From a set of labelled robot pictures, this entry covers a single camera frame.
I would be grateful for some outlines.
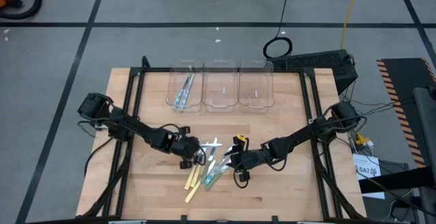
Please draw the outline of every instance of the vacuum cleaner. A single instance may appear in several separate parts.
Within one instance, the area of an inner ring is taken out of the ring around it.
[[[22,20],[35,15],[41,8],[42,0],[35,0],[32,7],[27,11],[11,14],[5,13],[5,9],[8,7],[19,9],[23,6],[21,0],[0,0],[0,18],[10,19],[10,20]]]

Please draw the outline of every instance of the cable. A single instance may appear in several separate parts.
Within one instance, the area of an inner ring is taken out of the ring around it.
[[[87,131],[83,126],[82,126],[82,124],[83,123],[87,123],[87,124],[91,124],[91,122],[89,122],[89,121],[79,121],[79,122],[77,122],[77,126],[79,126],[85,133],[87,133],[89,136],[91,136],[92,138],[95,138],[95,135],[93,135],[93,134],[91,134],[91,133],[89,133],[89,131]]]
[[[85,163],[85,165],[84,165],[84,175],[86,176],[87,175],[87,170],[88,170],[88,164],[89,164],[89,161],[91,160],[91,158],[94,156],[94,154],[96,153],[96,152],[98,152],[98,150],[100,150],[100,149],[102,149],[105,145],[107,145],[110,141],[112,140],[112,138],[110,138],[109,140],[107,140],[106,142],[104,142],[103,144],[101,144],[99,147],[97,147],[92,153],[91,153],[91,155],[89,155],[89,157],[88,157],[88,159],[87,159],[87,162]]]
[[[337,123],[337,122],[342,122],[342,121],[348,121],[348,120],[354,120],[354,119],[356,119],[356,118],[363,118],[364,119],[364,122],[363,122],[363,124],[359,127],[359,129],[357,130],[357,131],[359,131],[359,130],[361,130],[362,129],[362,127],[367,123],[367,121],[368,121],[368,119],[365,117],[365,116],[354,116],[354,117],[349,117],[349,118],[341,118],[341,119],[338,119],[338,120],[335,120],[335,121],[330,121],[330,122],[327,122],[327,123],[324,123],[324,124],[322,124],[322,126],[325,126],[325,125],[329,125],[329,124],[333,124],[333,123]],[[348,127],[345,127],[345,128],[341,128],[341,127],[332,127],[332,128],[330,128],[330,129],[342,129],[342,130],[344,130],[344,129],[347,129]]]
[[[404,213],[403,218],[401,220],[396,218],[393,213],[392,213],[392,217],[394,217],[396,220],[399,220],[400,222],[403,222],[406,219],[407,213],[409,212],[410,209],[411,209],[411,207],[409,206],[407,208],[406,212]]]
[[[268,49],[268,46],[270,46],[270,44],[272,44],[273,42],[278,41],[278,40],[283,40],[283,41],[287,42],[287,44],[288,44],[288,49],[287,49],[286,53],[282,54],[280,57],[286,57],[287,55],[291,54],[291,52],[292,52],[292,41],[289,38],[287,38],[287,37],[279,37],[280,30],[281,30],[281,25],[282,25],[282,22],[283,22],[283,15],[285,14],[286,1],[287,0],[285,0],[285,2],[283,3],[283,9],[281,11],[279,30],[277,31],[276,36],[272,40],[268,41],[265,44],[264,49],[263,49],[264,57],[266,57],[267,59],[272,58],[272,57],[270,57],[266,53],[266,49]]]
[[[409,194],[412,192],[412,190],[413,190],[413,189],[410,189],[410,191],[409,191],[408,193],[404,194],[403,197],[406,197],[407,195],[409,195]],[[392,203],[390,203],[389,214],[388,214],[388,216],[387,216],[385,219],[383,219],[383,221],[385,221],[387,218],[389,218],[390,215],[392,214],[392,211],[393,211],[393,209],[392,209],[392,205],[393,205],[396,201],[398,201],[398,200],[396,199],[396,200],[392,201]]]
[[[425,214],[429,214],[429,215],[431,215],[432,217],[436,217],[436,213],[434,213],[434,212],[430,212],[430,211],[428,211],[428,210],[425,210],[425,209],[423,209],[423,208],[421,208],[421,207],[415,205],[414,203],[411,203],[411,202],[409,202],[409,201],[403,199],[402,197],[400,197],[400,196],[398,196],[397,194],[393,193],[391,190],[385,188],[383,185],[381,185],[380,183],[376,182],[375,180],[373,180],[373,179],[371,179],[371,178],[365,176],[364,174],[360,173],[360,172],[357,171],[357,170],[356,170],[356,172],[357,172],[359,175],[365,177],[365,178],[366,178],[367,180],[369,180],[370,182],[372,182],[372,183],[374,183],[375,185],[377,185],[377,186],[378,186],[379,188],[381,188],[383,191],[385,191],[385,192],[391,194],[392,196],[394,196],[397,200],[402,201],[402,202],[404,202],[405,204],[408,204],[409,206],[411,206],[412,208],[415,208],[416,210],[420,210],[420,211],[422,211],[422,212],[425,213]]]
[[[343,30],[342,30],[342,40],[341,40],[341,50],[343,50],[343,47],[345,45],[345,32],[347,31],[347,23],[349,20],[349,16],[352,13],[353,7],[354,7],[354,3],[356,2],[356,0],[352,0],[352,3],[349,5],[349,9],[348,9],[348,13],[347,13],[347,17],[345,18],[345,22],[343,23]]]
[[[399,103],[401,101],[405,101],[406,99],[411,99],[411,98],[414,98],[414,97],[413,96],[406,97],[404,99],[401,99],[399,101],[394,101],[394,102],[391,102],[391,103],[373,103],[373,104],[368,104],[368,103],[362,103],[362,102],[359,102],[359,101],[352,101],[352,100],[350,100],[350,102],[355,102],[355,103],[358,103],[358,104],[364,105],[364,106],[379,106],[379,105],[383,105],[381,107],[369,110],[368,112],[365,112],[365,113],[362,114],[362,115],[371,115],[371,114],[374,114],[376,112],[383,112],[383,111],[392,109],[392,108],[394,108],[394,104]],[[409,105],[409,104],[413,104],[413,103],[415,103],[414,100],[410,101],[408,103],[403,103],[402,105]]]
[[[277,31],[277,34],[275,37],[278,37],[280,34],[280,30],[281,30],[281,23],[283,22],[283,15],[285,14],[285,8],[286,8],[286,1],[283,3],[283,9],[281,10],[281,17],[280,17],[280,25],[279,25],[279,30]]]
[[[372,161],[372,160],[369,158],[369,156],[365,153],[364,149],[366,149],[366,148],[365,148],[364,146],[361,146],[361,145],[357,145],[357,146],[360,147],[361,152],[363,153],[363,155],[366,156],[367,159],[368,159],[371,163],[373,163],[373,164],[379,166],[380,168],[386,170],[387,172],[389,172],[389,173],[391,173],[391,174],[394,174],[394,172],[391,172],[390,170],[386,169],[385,167],[381,166],[380,164],[378,164],[378,163]],[[400,167],[403,171],[406,171],[406,169],[403,168],[403,167],[401,167],[401,165],[398,165],[398,164],[395,164],[395,163],[388,163],[388,162],[382,162],[382,163],[385,163],[385,164],[388,164],[388,165],[396,165],[396,166]]]
[[[341,138],[336,138],[336,139],[338,139],[338,140],[340,140],[340,141],[344,142],[345,144],[347,144],[347,146],[349,146],[349,147],[351,148],[351,146],[349,145],[349,143],[348,143],[348,142],[346,142],[345,140],[342,140]],[[330,146],[330,144],[331,144],[332,142],[333,142],[333,141],[331,141],[331,142],[327,143],[327,147],[329,147],[329,146]],[[318,157],[322,156],[322,155],[323,155],[324,153],[325,153],[325,151],[323,151],[322,153],[320,153],[320,154],[318,155]]]
[[[353,92],[354,92],[354,87],[356,85],[357,79],[354,80],[353,82],[353,89],[352,89],[352,95],[349,96],[349,100],[351,101],[353,99]]]
[[[387,165],[395,165],[397,167],[400,167],[403,171],[407,171],[405,168],[403,168],[403,166],[399,165],[398,163],[389,163],[389,162],[385,162],[385,161],[382,161],[382,163],[387,164]]]
[[[356,66],[356,62],[354,61],[354,56],[353,56],[352,54],[348,54],[347,57],[348,57],[350,63],[353,65],[353,67]],[[348,94],[348,88],[349,88],[349,85],[347,86],[347,90],[345,91],[345,94],[344,94],[343,96],[344,96],[344,98],[347,98],[348,101],[350,101],[350,99],[347,97],[347,94]]]
[[[41,8],[42,0],[35,0],[33,5],[26,12],[17,14],[8,14],[0,12],[0,18],[10,19],[10,20],[22,20],[34,16]]]
[[[286,152],[289,152],[289,149],[291,149],[291,146],[292,146],[292,143],[289,143],[289,146],[287,147]],[[286,166],[286,163],[287,163],[287,153],[286,153],[286,156],[282,157],[281,159],[277,159],[278,162],[276,162],[276,163],[279,163],[280,160],[284,160],[283,165],[282,165],[279,169],[273,167],[273,164],[271,164],[271,163],[268,162],[267,160],[265,160],[265,159],[263,159],[263,158],[261,158],[261,157],[259,157],[259,156],[257,156],[257,155],[255,155],[255,157],[252,157],[252,158],[250,158],[250,159],[245,159],[244,161],[239,162],[239,163],[234,167],[234,169],[233,169],[233,180],[234,180],[236,186],[238,186],[240,189],[244,189],[245,187],[247,187],[247,186],[248,186],[248,181],[247,181],[247,184],[245,184],[244,186],[239,185],[238,181],[236,180],[236,170],[237,170],[237,169],[239,168],[239,166],[241,166],[243,163],[246,163],[246,162],[251,161],[251,160],[254,160],[254,159],[260,159],[260,160],[262,160],[262,161],[263,161],[263,162],[264,162],[264,163],[265,163],[269,168],[273,169],[273,170],[276,171],[276,172],[280,172],[280,171],[282,171],[282,170],[285,168],[285,166]]]
[[[151,131],[157,131],[159,129],[163,129],[163,128],[168,127],[168,126],[173,126],[173,127],[175,127],[177,129],[178,133],[174,133],[174,132],[172,132],[172,133],[177,135],[177,139],[176,140],[178,140],[179,136],[181,135],[181,129],[180,129],[179,126],[175,125],[174,123],[168,123],[168,124],[162,125],[162,126],[160,126],[158,128],[152,129]],[[201,151],[202,154],[203,154],[203,163],[198,161],[198,158],[195,157],[195,155],[191,155],[193,160],[194,160],[194,163],[198,163],[199,165],[203,166],[204,164],[206,164],[206,152],[204,152],[204,149],[198,143],[192,143],[192,144],[194,146],[196,146],[198,148],[198,150]]]

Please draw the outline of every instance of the black cable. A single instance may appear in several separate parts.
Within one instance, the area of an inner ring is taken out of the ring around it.
[[[409,206],[409,207],[407,208],[407,210],[406,210],[406,212],[404,213],[402,219],[396,218],[396,217],[394,216],[393,211],[392,211],[392,213],[391,213],[390,215],[391,215],[393,218],[399,220],[400,222],[403,222],[403,221],[406,219],[407,213],[409,212],[410,209],[411,209],[411,206]]]
[[[403,105],[409,105],[409,104],[415,104],[415,102],[404,103]],[[375,113],[378,113],[378,112],[384,112],[384,111],[387,111],[387,110],[391,110],[391,109],[393,109],[393,108],[394,108],[394,106],[389,107],[389,108],[385,108],[385,109],[383,109],[383,110],[372,110],[372,111],[370,111],[370,112],[365,113],[364,115],[372,115],[372,114],[375,114]]]
[[[354,207],[347,201],[347,198],[344,196],[344,194],[338,188],[336,182],[333,181],[332,178],[328,175],[327,169],[323,166],[320,157],[315,158],[314,164],[315,164],[315,169],[317,170],[318,173],[321,174],[324,181],[330,187],[332,194],[334,194],[337,197],[337,199],[341,203],[343,209],[348,214],[348,216],[351,219],[366,219],[361,214],[359,214],[356,211],[356,209],[354,209]]]
[[[374,183],[375,185],[377,185],[377,186],[378,186],[379,188],[381,188],[383,191],[385,191],[385,192],[391,194],[392,196],[394,196],[397,200],[402,201],[402,202],[404,202],[405,204],[411,206],[412,208],[415,208],[416,210],[420,210],[420,211],[422,211],[422,212],[425,213],[425,214],[429,214],[429,215],[431,215],[432,217],[436,217],[436,213],[434,213],[434,212],[430,212],[430,211],[428,211],[428,210],[425,210],[425,209],[423,209],[423,208],[421,208],[421,207],[415,205],[414,203],[409,202],[409,201],[407,201],[406,199],[403,199],[401,196],[398,196],[397,194],[393,193],[391,190],[385,188],[383,185],[381,185],[380,183],[376,182],[375,180],[373,180],[373,179],[371,179],[371,178],[365,176],[364,174],[360,173],[360,172],[357,171],[357,170],[356,170],[356,172],[357,172],[357,174],[359,174],[359,175],[365,177],[367,180],[369,180],[370,182],[372,182],[372,183]]]
[[[265,159],[263,159],[263,158],[261,158],[261,157],[259,157],[259,156],[257,156],[257,155],[255,155],[255,157],[252,157],[252,158],[250,158],[250,159],[245,159],[244,161],[239,162],[239,163],[235,166],[235,168],[233,169],[233,180],[234,180],[236,186],[238,186],[238,187],[241,188],[241,189],[244,189],[245,187],[248,186],[248,181],[247,181],[247,184],[245,184],[244,186],[240,186],[240,185],[238,184],[238,181],[236,180],[236,170],[237,170],[237,169],[239,168],[239,166],[241,166],[243,163],[248,162],[248,161],[251,161],[251,160],[254,160],[254,159],[260,159],[260,160],[262,160],[262,161],[263,161],[263,162],[264,162],[264,163],[265,163],[269,168],[273,169],[273,170],[276,171],[276,172],[280,172],[280,171],[282,171],[282,170],[285,168],[285,166],[286,166],[286,163],[287,163],[287,153],[289,152],[289,149],[291,149],[291,146],[292,146],[292,143],[289,143],[289,146],[287,147],[287,150],[286,150],[286,156],[284,156],[284,157],[282,157],[282,158],[280,158],[280,159],[277,159],[277,160],[278,160],[277,163],[279,163],[280,160],[282,160],[282,159],[284,160],[283,165],[282,165],[279,169],[273,167],[273,165],[272,165],[270,162],[268,162],[267,160],[265,160]]]
[[[337,139],[339,139],[340,141],[346,143],[346,144],[351,148],[351,150],[352,150],[351,145],[349,145],[349,143],[347,143],[345,140],[342,140],[341,138],[337,138]],[[393,174],[391,171],[389,171],[389,170],[387,170],[386,168],[382,167],[380,164],[377,164],[377,163],[373,162],[372,160],[370,160],[369,157],[368,157],[368,155],[366,155],[365,153],[364,153],[364,155],[367,156],[368,160],[369,160],[371,163],[374,163],[375,165],[378,165],[379,167],[381,167],[381,168],[385,169],[386,171],[390,172],[391,174]],[[365,175],[361,174],[360,172],[358,172],[358,171],[356,171],[356,172],[357,172],[358,174],[364,176],[366,179],[369,179],[371,182],[375,182],[374,180],[372,180],[372,179],[366,177]],[[403,200],[402,200],[402,197],[399,197],[399,196],[393,194],[393,193],[390,192],[390,191],[387,191],[387,192],[389,192],[391,195],[393,195],[394,197],[396,197],[396,199],[397,199],[398,201],[403,201]],[[410,206],[411,208],[415,208],[415,205],[414,205],[414,204],[408,203],[408,202],[406,202],[406,201],[403,201],[403,202],[405,202],[406,204],[409,204],[409,206]]]
[[[98,150],[100,150],[100,149],[102,149],[105,145],[107,145],[110,141],[112,140],[112,138],[110,138],[109,140],[107,140],[106,142],[104,142],[103,144],[101,144],[99,147],[97,147],[92,153],[91,153],[91,155],[89,155],[89,157],[88,157],[88,159],[87,159],[87,162],[85,163],[85,165],[84,165],[84,175],[86,176],[87,175],[87,170],[88,170],[88,164],[89,164],[89,161],[91,160],[91,158],[94,156],[94,154],[98,151]]]
[[[348,57],[350,63],[353,65],[353,67],[356,66],[356,62],[354,61],[353,55],[352,54],[348,54],[347,57]],[[348,88],[349,88],[349,85],[347,86],[347,89],[345,90],[345,94],[343,96],[344,96],[344,98],[347,98],[348,101],[350,101],[350,99],[347,97]]]
[[[283,22],[283,15],[285,14],[286,1],[287,1],[287,0],[285,0],[285,2],[283,3],[283,9],[281,10],[281,17],[280,17],[279,30],[277,31],[277,34],[276,34],[275,37],[279,36],[279,34],[280,34],[281,24],[282,24],[282,22]]]
[[[375,113],[375,111],[377,111],[377,112],[383,112],[383,111],[385,111],[385,110],[382,110],[382,111],[378,111],[378,110],[379,110],[379,109],[382,109],[382,108],[385,108],[385,107],[387,107],[387,106],[389,106],[390,108],[394,108],[394,104],[395,104],[395,103],[398,103],[398,102],[401,102],[401,101],[405,101],[406,99],[410,99],[410,98],[414,98],[414,97],[413,97],[413,96],[411,96],[411,97],[406,97],[406,98],[404,98],[404,99],[401,99],[401,100],[398,100],[398,101],[395,101],[395,102],[391,102],[391,103],[375,103],[375,104],[367,104],[367,103],[362,103],[362,102],[359,102],[359,101],[352,101],[352,100],[350,100],[350,102],[355,102],[355,103],[358,103],[358,104],[360,104],[360,105],[364,105],[364,106],[379,106],[379,105],[383,105],[383,106],[381,106],[381,107],[378,107],[378,108],[375,108],[375,109],[369,110],[368,112],[363,113],[363,115],[371,115],[371,114]],[[408,104],[412,104],[412,103],[414,103],[414,101],[411,101],[411,102],[409,102],[409,103],[404,103],[404,104],[402,104],[402,105],[408,105]]]
[[[91,134],[89,131],[87,131],[83,126],[82,126],[82,124],[83,123],[86,123],[86,124],[91,124],[91,122],[89,122],[89,121],[78,121],[77,122],[77,126],[79,126],[85,133],[87,133],[89,136],[91,136],[92,138],[95,138],[95,135],[93,135],[93,134]]]
[[[361,152],[363,153],[363,155],[365,155],[365,156],[367,157],[367,159],[368,159],[371,163],[373,163],[373,164],[379,166],[380,168],[386,170],[387,172],[389,172],[389,173],[391,173],[391,174],[394,174],[394,172],[391,172],[390,170],[386,169],[385,167],[381,166],[380,164],[377,164],[377,163],[375,163],[374,161],[370,160],[370,159],[369,159],[369,156],[368,156],[368,155],[365,153],[365,151],[364,151],[364,149],[366,149],[364,146],[357,145],[357,147],[360,147]],[[388,165],[396,165],[396,166],[400,167],[403,171],[407,171],[405,168],[401,167],[401,165],[398,165],[398,164],[395,164],[395,163],[386,163],[386,162],[383,162],[383,163],[388,164]]]
[[[359,110],[357,110],[357,109],[355,109],[355,111],[359,114],[359,115],[363,115],[363,112],[361,112],[361,111],[359,111]]]
[[[389,163],[389,162],[385,162],[385,161],[382,161],[382,163],[387,164],[387,165],[395,165],[395,166],[400,167],[403,171],[407,171],[405,168],[403,168],[403,166],[399,165],[398,163]]]
[[[26,12],[17,14],[8,14],[5,12],[0,12],[0,18],[10,19],[10,20],[22,20],[34,16],[41,8],[42,0],[35,0],[33,5]]]
[[[175,125],[174,123],[168,123],[168,124],[162,125],[162,126],[160,126],[158,128],[152,129],[151,131],[157,131],[159,129],[163,129],[163,128],[168,127],[168,126],[173,126],[173,127],[175,127],[177,129],[178,133],[174,133],[174,132],[172,132],[172,133],[176,134],[177,135],[177,139],[178,139],[178,137],[181,135],[182,131],[181,131],[180,127]],[[194,146],[196,146],[198,148],[198,150],[200,150],[202,152],[203,159],[204,159],[203,163],[201,163],[200,161],[198,161],[198,159],[195,157],[195,155],[191,155],[193,160],[194,160],[194,163],[198,163],[201,166],[205,165],[206,164],[206,152],[204,152],[204,149],[199,144],[197,144],[197,143],[193,143],[193,144],[194,144]]]
[[[354,80],[353,82],[353,89],[352,89],[352,94],[349,96],[349,100],[351,101],[353,99],[353,92],[354,92],[354,87],[356,85],[357,79]]]
[[[346,143],[347,144],[347,146],[349,146],[350,148],[351,148],[351,146],[349,145],[349,143],[348,142],[346,142],[345,140],[342,140],[341,138],[336,138],[336,139],[338,139],[338,140],[340,140],[340,141],[342,141],[342,142],[344,142],[344,143]],[[329,147],[330,146],[330,144],[332,143],[333,141],[331,141],[331,142],[329,142],[329,143],[327,143],[327,147]],[[319,155],[318,155],[318,157],[321,157],[323,154],[325,153],[325,151],[323,151],[322,153],[320,153]]]
[[[354,119],[357,119],[357,118],[363,118],[364,119],[364,122],[363,122],[363,125],[362,126],[360,126],[359,127],[359,130],[360,129],[362,129],[362,127],[367,123],[367,118],[365,117],[365,116],[354,116],[354,117],[349,117],[349,118],[341,118],[341,119],[338,119],[338,120],[335,120],[335,121],[329,121],[329,122],[327,122],[327,123],[324,123],[324,124],[322,124],[322,126],[325,126],[325,125],[330,125],[330,124],[334,124],[334,123],[337,123],[337,122],[342,122],[342,121],[348,121],[348,120],[354,120]],[[344,130],[344,129],[347,129],[348,127],[345,127],[345,128],[341,128],[341,127],[332,127],[331,129],[342,129],[342,130]]]
[[[272,57],[270,57],[266,53],[266,49],[268,49],[268,46],[270,46],[270,44],[272,44],[273,42],[278,41],[278,40],[283,40],[283,41],[287,42],[287,45],[288,45],[288,49],[287,49],[286,53],[282,54],[280,57],[286,57],[287,55],[291,54],[291,52],[292,52],[292,41],[287,37],[279,37],[281,25],[283,22],[283,15],[285,14],[286,1],[287,0],[285,0],[285,3],[283,4],[283,9],[281,11],[279,30],[277,31],[276,36],[265,44],[264,49],[263,49],[264,57],[266,57],[267,59],[272,58]]]

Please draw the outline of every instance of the black floor stripe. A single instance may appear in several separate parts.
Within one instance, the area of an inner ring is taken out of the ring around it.
[[[418,18],[418,15],[413,7],[413,5],[411,4],[410,0],[404,0],[404,3],[407,7],[407,10],[409,10],[410,16],[411,18],[414,20],[414,23],[417,26],[417,30],[420,34],[422,43],[424,44],[425,48],[427,49],[427,52],[430,56],[431,61],[433,62],[433,65],[436,66],[436,53],[435,53],[435,49],[433,48],[433,45],[431,44],[429,37],[427,36],[425,30],[424,30],[424,26],[421,24],[420,19]]]
[[[118,28],[171,28],[171,27],[279,27],[279,22],[96,22],[94,27]],[[343,23],[327,22],[284,22],[281,27],[288,28],[343,28]],[[347,28],[415,28],[414,23],[349,23]]]
[[[422,23],[424,28],[436,28],[436,23]]]
[[[0,22],[0,27],[86,27],[86,22]],[[173,28],[173,27],[279,27],[279,22],[92,22],[92,27]],[[288,28],[343,28],[343,23],[284,22]],[[349,29],[411,29],[414,23],[348,23]]]
[[[0,22],[0,27],[86,27],[87,22]]]
[[[57,129],[59,128],[59,123],[61,122],[61,118],[63,115],[63,111],[65,109],[65,106],[67,104],[67,100],[69,97],[69,94],[71,92],[74,78],[76,77],[77,70],[79,68],[80,61],[82,60],[82,55],[84,52],[84,49],[87,46],[89,34],[91,33],[91,23],[94,22],[95,17],[97,16],[97,11],[100,6],[100,3],[102,0],[95,0],[93,9],[91,11],[91,15],[88,19],[88,24],[86,29],[84,30],[82,39],[80,40],[79,47],[77,49],[76,57],[74,58],[74,62],[72,64],[72,67],[69,71],[67,82],[65,83],[65,86],[63,88],[62,96],[59,101],[59,104],[57,106],[56,112],[54,114],[54,118],[52,121],[52,124],[50,126],[50,129],[48,130],[48,135],[46,138],[46,141],[44,142],[44,146],[42,148],[41,155],[38,159],[35,171],[33,172],[31,182],[29,184],[29,187],[27,189],[25,198],[21,204],[20,211],[18,213],[17,219],[15,224],[22,224],[26,221],[27,215],[29,213],[30,207],[32,205],[33,198],[35,197],[36,190],[38,188],[38,184],[40,183],[42,173],[44,171],[44,168],[46,167],[48,155],[50,154],[50,150],[52,148],[53,142],[55,140]]]

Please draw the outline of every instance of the yellow clamp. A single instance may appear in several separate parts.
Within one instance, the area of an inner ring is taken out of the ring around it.
[[[243,142],[247,142],[247,139],[245,137],[243,137],[242,135],[237,135],[236,137],[238,137],[238,140],[241,140]]]
[[[363,145],[363,144],[365,144],[365,143],[367,143],[369,141],[370,141],[369,138],[366,138],[362,134],[357,133],[357,135],[356,135],[356,144],[357,145]]]

